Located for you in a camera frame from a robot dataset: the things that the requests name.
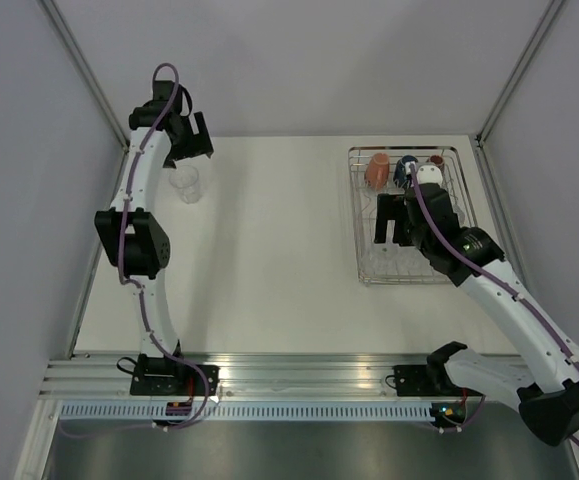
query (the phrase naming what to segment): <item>wire dish rack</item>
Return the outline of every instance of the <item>wire dish rack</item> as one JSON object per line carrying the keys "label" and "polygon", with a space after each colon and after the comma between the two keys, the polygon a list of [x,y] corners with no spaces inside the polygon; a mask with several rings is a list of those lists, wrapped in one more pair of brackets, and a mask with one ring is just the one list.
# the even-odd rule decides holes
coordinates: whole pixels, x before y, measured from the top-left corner
{"label": "wire dish rack", "polygon": [[[376,153],[389,155],[389,182],[376,192],[365,182],[365,171]],[[475,227],[476,216],[464,179],[458,151],[453,147],[353,147],[349,150],[349,175],[356,239],[358,278],[365,284],[438,284],[449,279],[431,268],[415,247],[400,247],[392,242],[394,222],[389,222],[387,243],[374,243],[377,196],[379,193],[404,193],[393,182],[398,161],[413,155],[419,164],[432,155],[444,159],[443,188],[449,192],[454,211],[462,226]]]}

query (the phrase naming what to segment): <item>orange cup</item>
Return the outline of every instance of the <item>orange cup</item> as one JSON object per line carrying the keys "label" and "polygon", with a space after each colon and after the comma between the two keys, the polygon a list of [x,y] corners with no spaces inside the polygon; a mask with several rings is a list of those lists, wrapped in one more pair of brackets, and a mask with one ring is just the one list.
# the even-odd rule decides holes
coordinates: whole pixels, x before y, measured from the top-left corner
{"label": "orange cup", "polygon": [[386,153],[376,153],[371,157],[367,170],[365,171],[365,181],[374,190],[382,189],[389,180],[389,155]]}

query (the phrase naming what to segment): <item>gray floor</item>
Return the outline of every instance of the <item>gray floor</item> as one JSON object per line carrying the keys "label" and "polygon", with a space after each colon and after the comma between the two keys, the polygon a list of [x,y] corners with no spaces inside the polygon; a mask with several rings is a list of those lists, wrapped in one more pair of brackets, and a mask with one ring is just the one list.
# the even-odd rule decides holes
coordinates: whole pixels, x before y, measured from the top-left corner
{"label": "gray floor", "polygon": [[[70,432],[107,424],[65,423]],[[49,478],[76,479],[579,479],[568,446],[533,438],[518,415],[487,405],[461,434],[399,423],[204,422],[56,439]]]}

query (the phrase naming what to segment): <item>cable tie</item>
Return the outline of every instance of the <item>cable tie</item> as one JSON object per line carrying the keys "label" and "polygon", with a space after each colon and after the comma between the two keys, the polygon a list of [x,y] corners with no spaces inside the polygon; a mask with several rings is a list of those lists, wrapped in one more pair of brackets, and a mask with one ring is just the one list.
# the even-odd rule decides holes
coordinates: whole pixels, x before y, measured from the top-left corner
{"label": "cable tie", "polygon": [[139,153],[140,155],[144,155],[145,151],[140,148],[140,145],[131,145],[129,147],[129,153]]}

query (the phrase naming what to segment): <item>red cup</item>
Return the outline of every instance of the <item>red cup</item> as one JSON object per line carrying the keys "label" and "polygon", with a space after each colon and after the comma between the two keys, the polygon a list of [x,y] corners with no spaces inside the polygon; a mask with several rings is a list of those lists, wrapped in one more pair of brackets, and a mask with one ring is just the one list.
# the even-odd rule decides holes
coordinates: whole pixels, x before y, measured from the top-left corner
{"label": "red cup", "polygon": [[389,181],[389,155],[376,153],[365,171],[365,181],[374,190],[382,189]]}
{"label": "red cup", "polygon": [[442,158],[442,156],[432,155],[429,157],[429,160],[427,163],[434,164],[436,167],[438,167],[440,169],[441,172],[444,173],[444,171],[445,171],[445,159]]}

